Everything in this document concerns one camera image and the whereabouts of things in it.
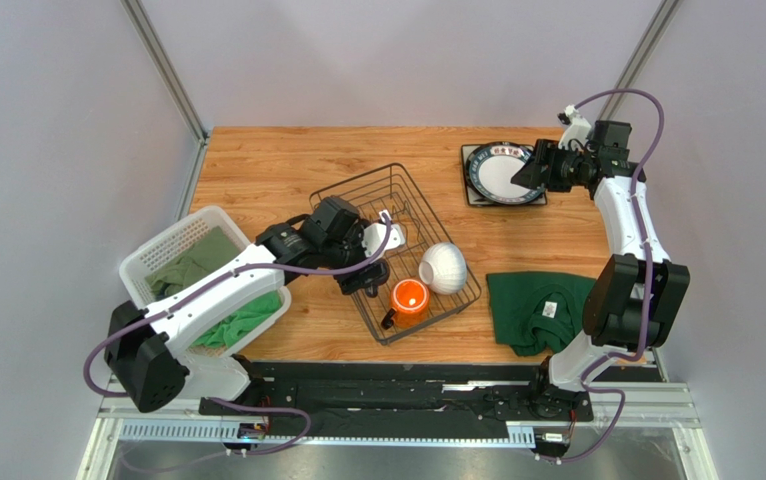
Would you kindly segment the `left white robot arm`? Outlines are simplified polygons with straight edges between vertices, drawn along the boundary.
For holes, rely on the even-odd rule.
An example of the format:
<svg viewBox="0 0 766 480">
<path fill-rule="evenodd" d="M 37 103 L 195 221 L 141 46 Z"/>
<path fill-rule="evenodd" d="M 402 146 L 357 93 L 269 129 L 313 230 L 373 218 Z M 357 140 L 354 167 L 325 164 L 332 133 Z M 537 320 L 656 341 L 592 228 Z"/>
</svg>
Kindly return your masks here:
<svg viewBox="0 0 766 480">
<path fill-rule="evenodd" d="M 309 214 L 268 227 L 236 257 L 180 293 L 139 306 L 127 301 L 112 313 L 97 355 L 119 381 L 120 397 L 141 413 L 175 400 L 236 400 L 251 385 L 248 370 L 232 357 L 190 352 L 207 330 L 251 301 L 300 276 L 332 276 L 350 295 L 374 290 L 389 278 L 386 252 L 406 243 L 391 213 L 363 218 L 357 207 L 330 196 Z"/>
</svg>

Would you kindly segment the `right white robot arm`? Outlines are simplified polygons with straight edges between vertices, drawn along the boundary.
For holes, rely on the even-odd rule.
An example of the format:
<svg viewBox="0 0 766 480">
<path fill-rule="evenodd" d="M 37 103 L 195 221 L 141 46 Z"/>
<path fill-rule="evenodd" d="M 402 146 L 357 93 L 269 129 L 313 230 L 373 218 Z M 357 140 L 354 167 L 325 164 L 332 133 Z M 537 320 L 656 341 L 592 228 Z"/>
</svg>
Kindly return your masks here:
<svg viewBox="0 0 766 480">
<path fill-rule="evenodd" d="M 538 140 L 511 182 L 551 192 L 586 188 L 611 255 L 584 302 L 581 333 L 540 367 L 529 402 L 544 417 L 577 408 L 587 381 L 615 361 L 663 345 L 690 283 L 688 268 L 670 260 L 654 231 L 642 166 L 628 159 L 630 124 L 560 119 L 561 139 Z"/>
</svg>

